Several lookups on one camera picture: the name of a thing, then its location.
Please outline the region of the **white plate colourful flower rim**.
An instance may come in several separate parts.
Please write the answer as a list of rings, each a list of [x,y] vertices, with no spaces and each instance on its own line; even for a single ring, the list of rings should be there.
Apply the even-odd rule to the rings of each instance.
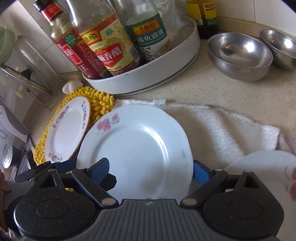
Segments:
[[[86,133],[89,119],[90,103],[86,97],[75,97],[67,102],[50,125],[45,159],[52,163],[70,159]]]

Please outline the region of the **white plate pink flower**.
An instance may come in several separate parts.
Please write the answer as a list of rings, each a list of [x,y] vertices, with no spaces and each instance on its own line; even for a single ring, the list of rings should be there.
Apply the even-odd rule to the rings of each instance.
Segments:
[[[80,147],[78,168],[102,158],[116,185],[109,194],[123,199],[175,199],[187,196],[193,155],[181,125],[160,108],[130,104],[101,117]]]

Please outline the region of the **large steel bowl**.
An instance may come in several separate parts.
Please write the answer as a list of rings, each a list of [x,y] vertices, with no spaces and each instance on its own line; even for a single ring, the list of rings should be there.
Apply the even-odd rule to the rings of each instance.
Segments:
[[[273,54],[262,41],[241,33],[219,33],[207,42],[213,65],[227,77],[255,82],[267,75]]]

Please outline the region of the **white towel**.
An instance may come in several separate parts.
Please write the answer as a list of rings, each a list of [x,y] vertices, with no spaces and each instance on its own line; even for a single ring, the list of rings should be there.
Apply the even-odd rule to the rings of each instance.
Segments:
[[[263,125],[249,117],[214,106],[119,99],[115,107],[144,104],[158,107],[184,129],[194,159],[208,167],[225,168],[257,151],[281,150],[295,154],[295,138],[277,126]]]

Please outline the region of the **white plate red flower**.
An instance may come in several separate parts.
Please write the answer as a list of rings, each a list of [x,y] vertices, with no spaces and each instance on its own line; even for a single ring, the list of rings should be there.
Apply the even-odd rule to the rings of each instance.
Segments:
[[[229,174],[253,171],[278,200],[285,213],[280,240],[295,240],[295,168],[295,155],[285,151],[255,152],[225,168]]]

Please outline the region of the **yellow chenille mat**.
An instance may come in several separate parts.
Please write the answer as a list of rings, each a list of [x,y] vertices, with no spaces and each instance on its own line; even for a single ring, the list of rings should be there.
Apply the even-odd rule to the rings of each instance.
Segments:
[[[86,97],[90,103],[90,121],[88,121],[87,130],[89,130],[97,120],[99,120],[106,113],[109,113],[115,104],[114,96],[105,93],[103,91],[97,91],[91,87],[83,86],[75,90],[71,94],[66,94],[62,102],[55,109],[54,114],[51,115],[51,119],[48,125],[45,127],[39,141],[35,144],[32,150],[34,161],[37,165],[46,162],[45,159],[45,141],[49,132],[49,128],[55,117],[58,116],[58,112],[66,105],[69,101],[75,97]]]

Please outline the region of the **glass pot lid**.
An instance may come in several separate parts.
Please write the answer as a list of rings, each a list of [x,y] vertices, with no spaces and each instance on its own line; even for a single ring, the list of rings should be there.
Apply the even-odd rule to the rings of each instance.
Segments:
[[[1,70],[18,80],[25,87],[49,95],[58,87],[61,79],[55,69],[40,54],[36,45],[23,35],[19,35],[14,46],[17,57],[25,65],[25,70],[16,70],[1,64]]]

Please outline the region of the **red label soy sauce bottle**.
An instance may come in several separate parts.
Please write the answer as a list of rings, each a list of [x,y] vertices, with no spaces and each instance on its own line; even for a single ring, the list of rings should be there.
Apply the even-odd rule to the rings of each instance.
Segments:
[[[111,73],[76,32],[70,16],[54,1],[35,1],[34,7],[50,24],[51,39],[64,55],[90,79],[103,79]]]

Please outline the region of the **yellow label vinegar bottle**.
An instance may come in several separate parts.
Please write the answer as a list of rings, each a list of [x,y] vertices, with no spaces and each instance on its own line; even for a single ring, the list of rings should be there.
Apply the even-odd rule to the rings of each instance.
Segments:
[[[67,1],[79,36],[111,75],[137,68],[141,57],[108,1]]]

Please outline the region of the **white round turntable tray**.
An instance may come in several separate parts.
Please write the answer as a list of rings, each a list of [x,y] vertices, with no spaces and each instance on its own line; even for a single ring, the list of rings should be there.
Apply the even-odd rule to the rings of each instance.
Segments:
[[[148,91],[167,83],[188,69],[196,59],[200,38],[196,23],[188,16],[179,16],[179,35],[170,52],[129,72],[105,79],[84,79],[96,90],[112,95],[130,95]]]

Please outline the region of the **dark bottle yellow label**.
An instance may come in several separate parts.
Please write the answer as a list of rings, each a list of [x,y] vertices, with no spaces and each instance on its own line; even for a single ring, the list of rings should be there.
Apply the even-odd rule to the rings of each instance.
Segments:
[[[189,17],[197,25],[201,39],[209,39],[219,33],[219,25],[215,4],[212,0],[187,0]]]

